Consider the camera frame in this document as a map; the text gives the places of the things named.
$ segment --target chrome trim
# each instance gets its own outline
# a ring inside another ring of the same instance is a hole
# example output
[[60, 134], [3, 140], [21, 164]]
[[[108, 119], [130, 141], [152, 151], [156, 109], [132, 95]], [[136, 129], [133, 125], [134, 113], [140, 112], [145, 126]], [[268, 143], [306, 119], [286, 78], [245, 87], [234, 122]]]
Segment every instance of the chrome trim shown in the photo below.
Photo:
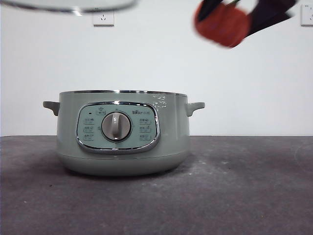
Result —
[[27, 10], [36, 10], [36, 11], [49, 11], [49, 12], [60, 12], [60, 13], [70, 13], [74, 15], [78, 15], [79, 13], [92, 13], [92, 12], [103, 12], [103, 11], [117, 11], [124, 10], [130, 7], [133, 7], [137, 4], [137, 0], [132, 0], [132, 2], [128, 4], [123, 4], [117, 7], [109, 7], [109, 8], [79, 8], [79, 7], [70, 7], [70, 8], [58, 8], [58, 7], [44, 7], [44, 6], [35, 6], [30, 4], [24, 4], [19, 2], [13, 2], [9, 0], [0, 0], [1, 5], [11, 6], [16, 8], [22, 8]]
[[80, 94], [80, 93], [114, 93], [114, 94], [123, 94], [123, 93], [135, 93], [135, 94], [173, 94], [178, 96], [187, 97], [186, 94], [181, 93], [172, 93], [172, 92], [157, 92], [157, 91], [135, 91], [135, 90], [86, 90], [86, 91], [69, 91], [61, 92], [60, 94]]
[[[101, 104], [118, 104], [118, 105], [120, 104], [120, 105], [148, 106], [149, 108], [152, 109], [152, 111], [154, 112], [154, 115], [155, 115], [156, 137], [149, 144], [146, 144], [146, 145], [141, 146], [141, 147], [136, 147], [136, 148], [96, 148], [96, 147], [92, 147], [92, 146], [84, 144], [83, 142], [81, 142], [79, 140], [79, 137], [78, 137], [78, 122], [79, 122], [80, 113], [87, 106], [101, 105]], [[92, 103], [88, 103], [88, 104], [84, 105], [79, 110], [75, 135], [76, 135], [76, 140], [77, 140], [79, 146], [82, 149], [84, 149], [85, 151], [91, 152], [91, 153], [116, 154], [116, 155], [118, 155], [118, 154], [133, 154], [133, 153], [146, 152], [146, 151], [149, 151], [152, 148], [154, 148], [156, 146], [156, 144], [158, 143], [159, 139], [160, 139], [160, 124], [159, 124], [159, 120], [158, 120], [157, 110], [151, 104], [139, 103], [139, 102], [109, 101], [109, 102], [92, 102]]]

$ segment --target control panel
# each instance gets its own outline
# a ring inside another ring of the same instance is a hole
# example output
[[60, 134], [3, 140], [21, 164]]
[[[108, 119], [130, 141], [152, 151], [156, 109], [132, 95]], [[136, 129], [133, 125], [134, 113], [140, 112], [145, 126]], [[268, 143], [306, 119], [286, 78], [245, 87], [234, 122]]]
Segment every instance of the control panel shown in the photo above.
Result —
[[148, 151], [159, 139], [155, 108], [135, 102], [96, 102], [79, 113], [76, 137], [87, 151], [126, 154]]

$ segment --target dark gray table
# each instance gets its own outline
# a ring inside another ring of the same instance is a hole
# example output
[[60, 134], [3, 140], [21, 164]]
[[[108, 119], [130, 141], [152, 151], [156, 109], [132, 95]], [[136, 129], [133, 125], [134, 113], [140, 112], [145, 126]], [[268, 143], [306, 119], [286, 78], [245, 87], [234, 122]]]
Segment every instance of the dark gray table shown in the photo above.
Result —
[[313, 137], [192, 137], [178, 168], [66, 170], [55, 137], [1, 138], [1, 235], [312, 235]]

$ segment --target electric hot pot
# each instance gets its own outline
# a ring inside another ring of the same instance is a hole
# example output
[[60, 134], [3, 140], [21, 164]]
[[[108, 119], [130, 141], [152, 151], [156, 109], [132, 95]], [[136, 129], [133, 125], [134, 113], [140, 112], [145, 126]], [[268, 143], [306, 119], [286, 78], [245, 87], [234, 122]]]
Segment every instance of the electric hot pot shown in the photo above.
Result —
[[58, 116], [57, 155], [90, 175], [150, 174], [177, 167], [189, 154], [189, 122], [204, 103], [150, 91], [71, 91], [44, 107]]

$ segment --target button icon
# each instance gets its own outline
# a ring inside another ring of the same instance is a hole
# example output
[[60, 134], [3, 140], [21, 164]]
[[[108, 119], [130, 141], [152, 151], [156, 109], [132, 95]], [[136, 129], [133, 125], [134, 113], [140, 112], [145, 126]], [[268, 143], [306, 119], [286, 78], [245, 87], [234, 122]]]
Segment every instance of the button icon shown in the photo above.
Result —
[[147, 118], [140, 118], [139, 119], [139, 125], [150, 125], [151, 121]]
[[84, 135], [84, 140], [85, 141], [94, 141], [93, 134], [86, 134], [86, 135]]
[[139, 131], [140, 133], [150, 133], [151, 126], [140, 126]]
[[106, 114], [106, 111], [104, 110], [103, 107], [99, 107], [96, 111], [96, 114], [97, 115], [105, 115]]
[[94, 125], [94, 119], [93, 118], [85, 118], [84, 124], [85, 125]]
[[85, 126], [83, 132], [84, 133], [93, 133], [93, 126]]
[[150, 141], [151, 140], [150, 135], [140, 135], [139, 138], [141, 141]]

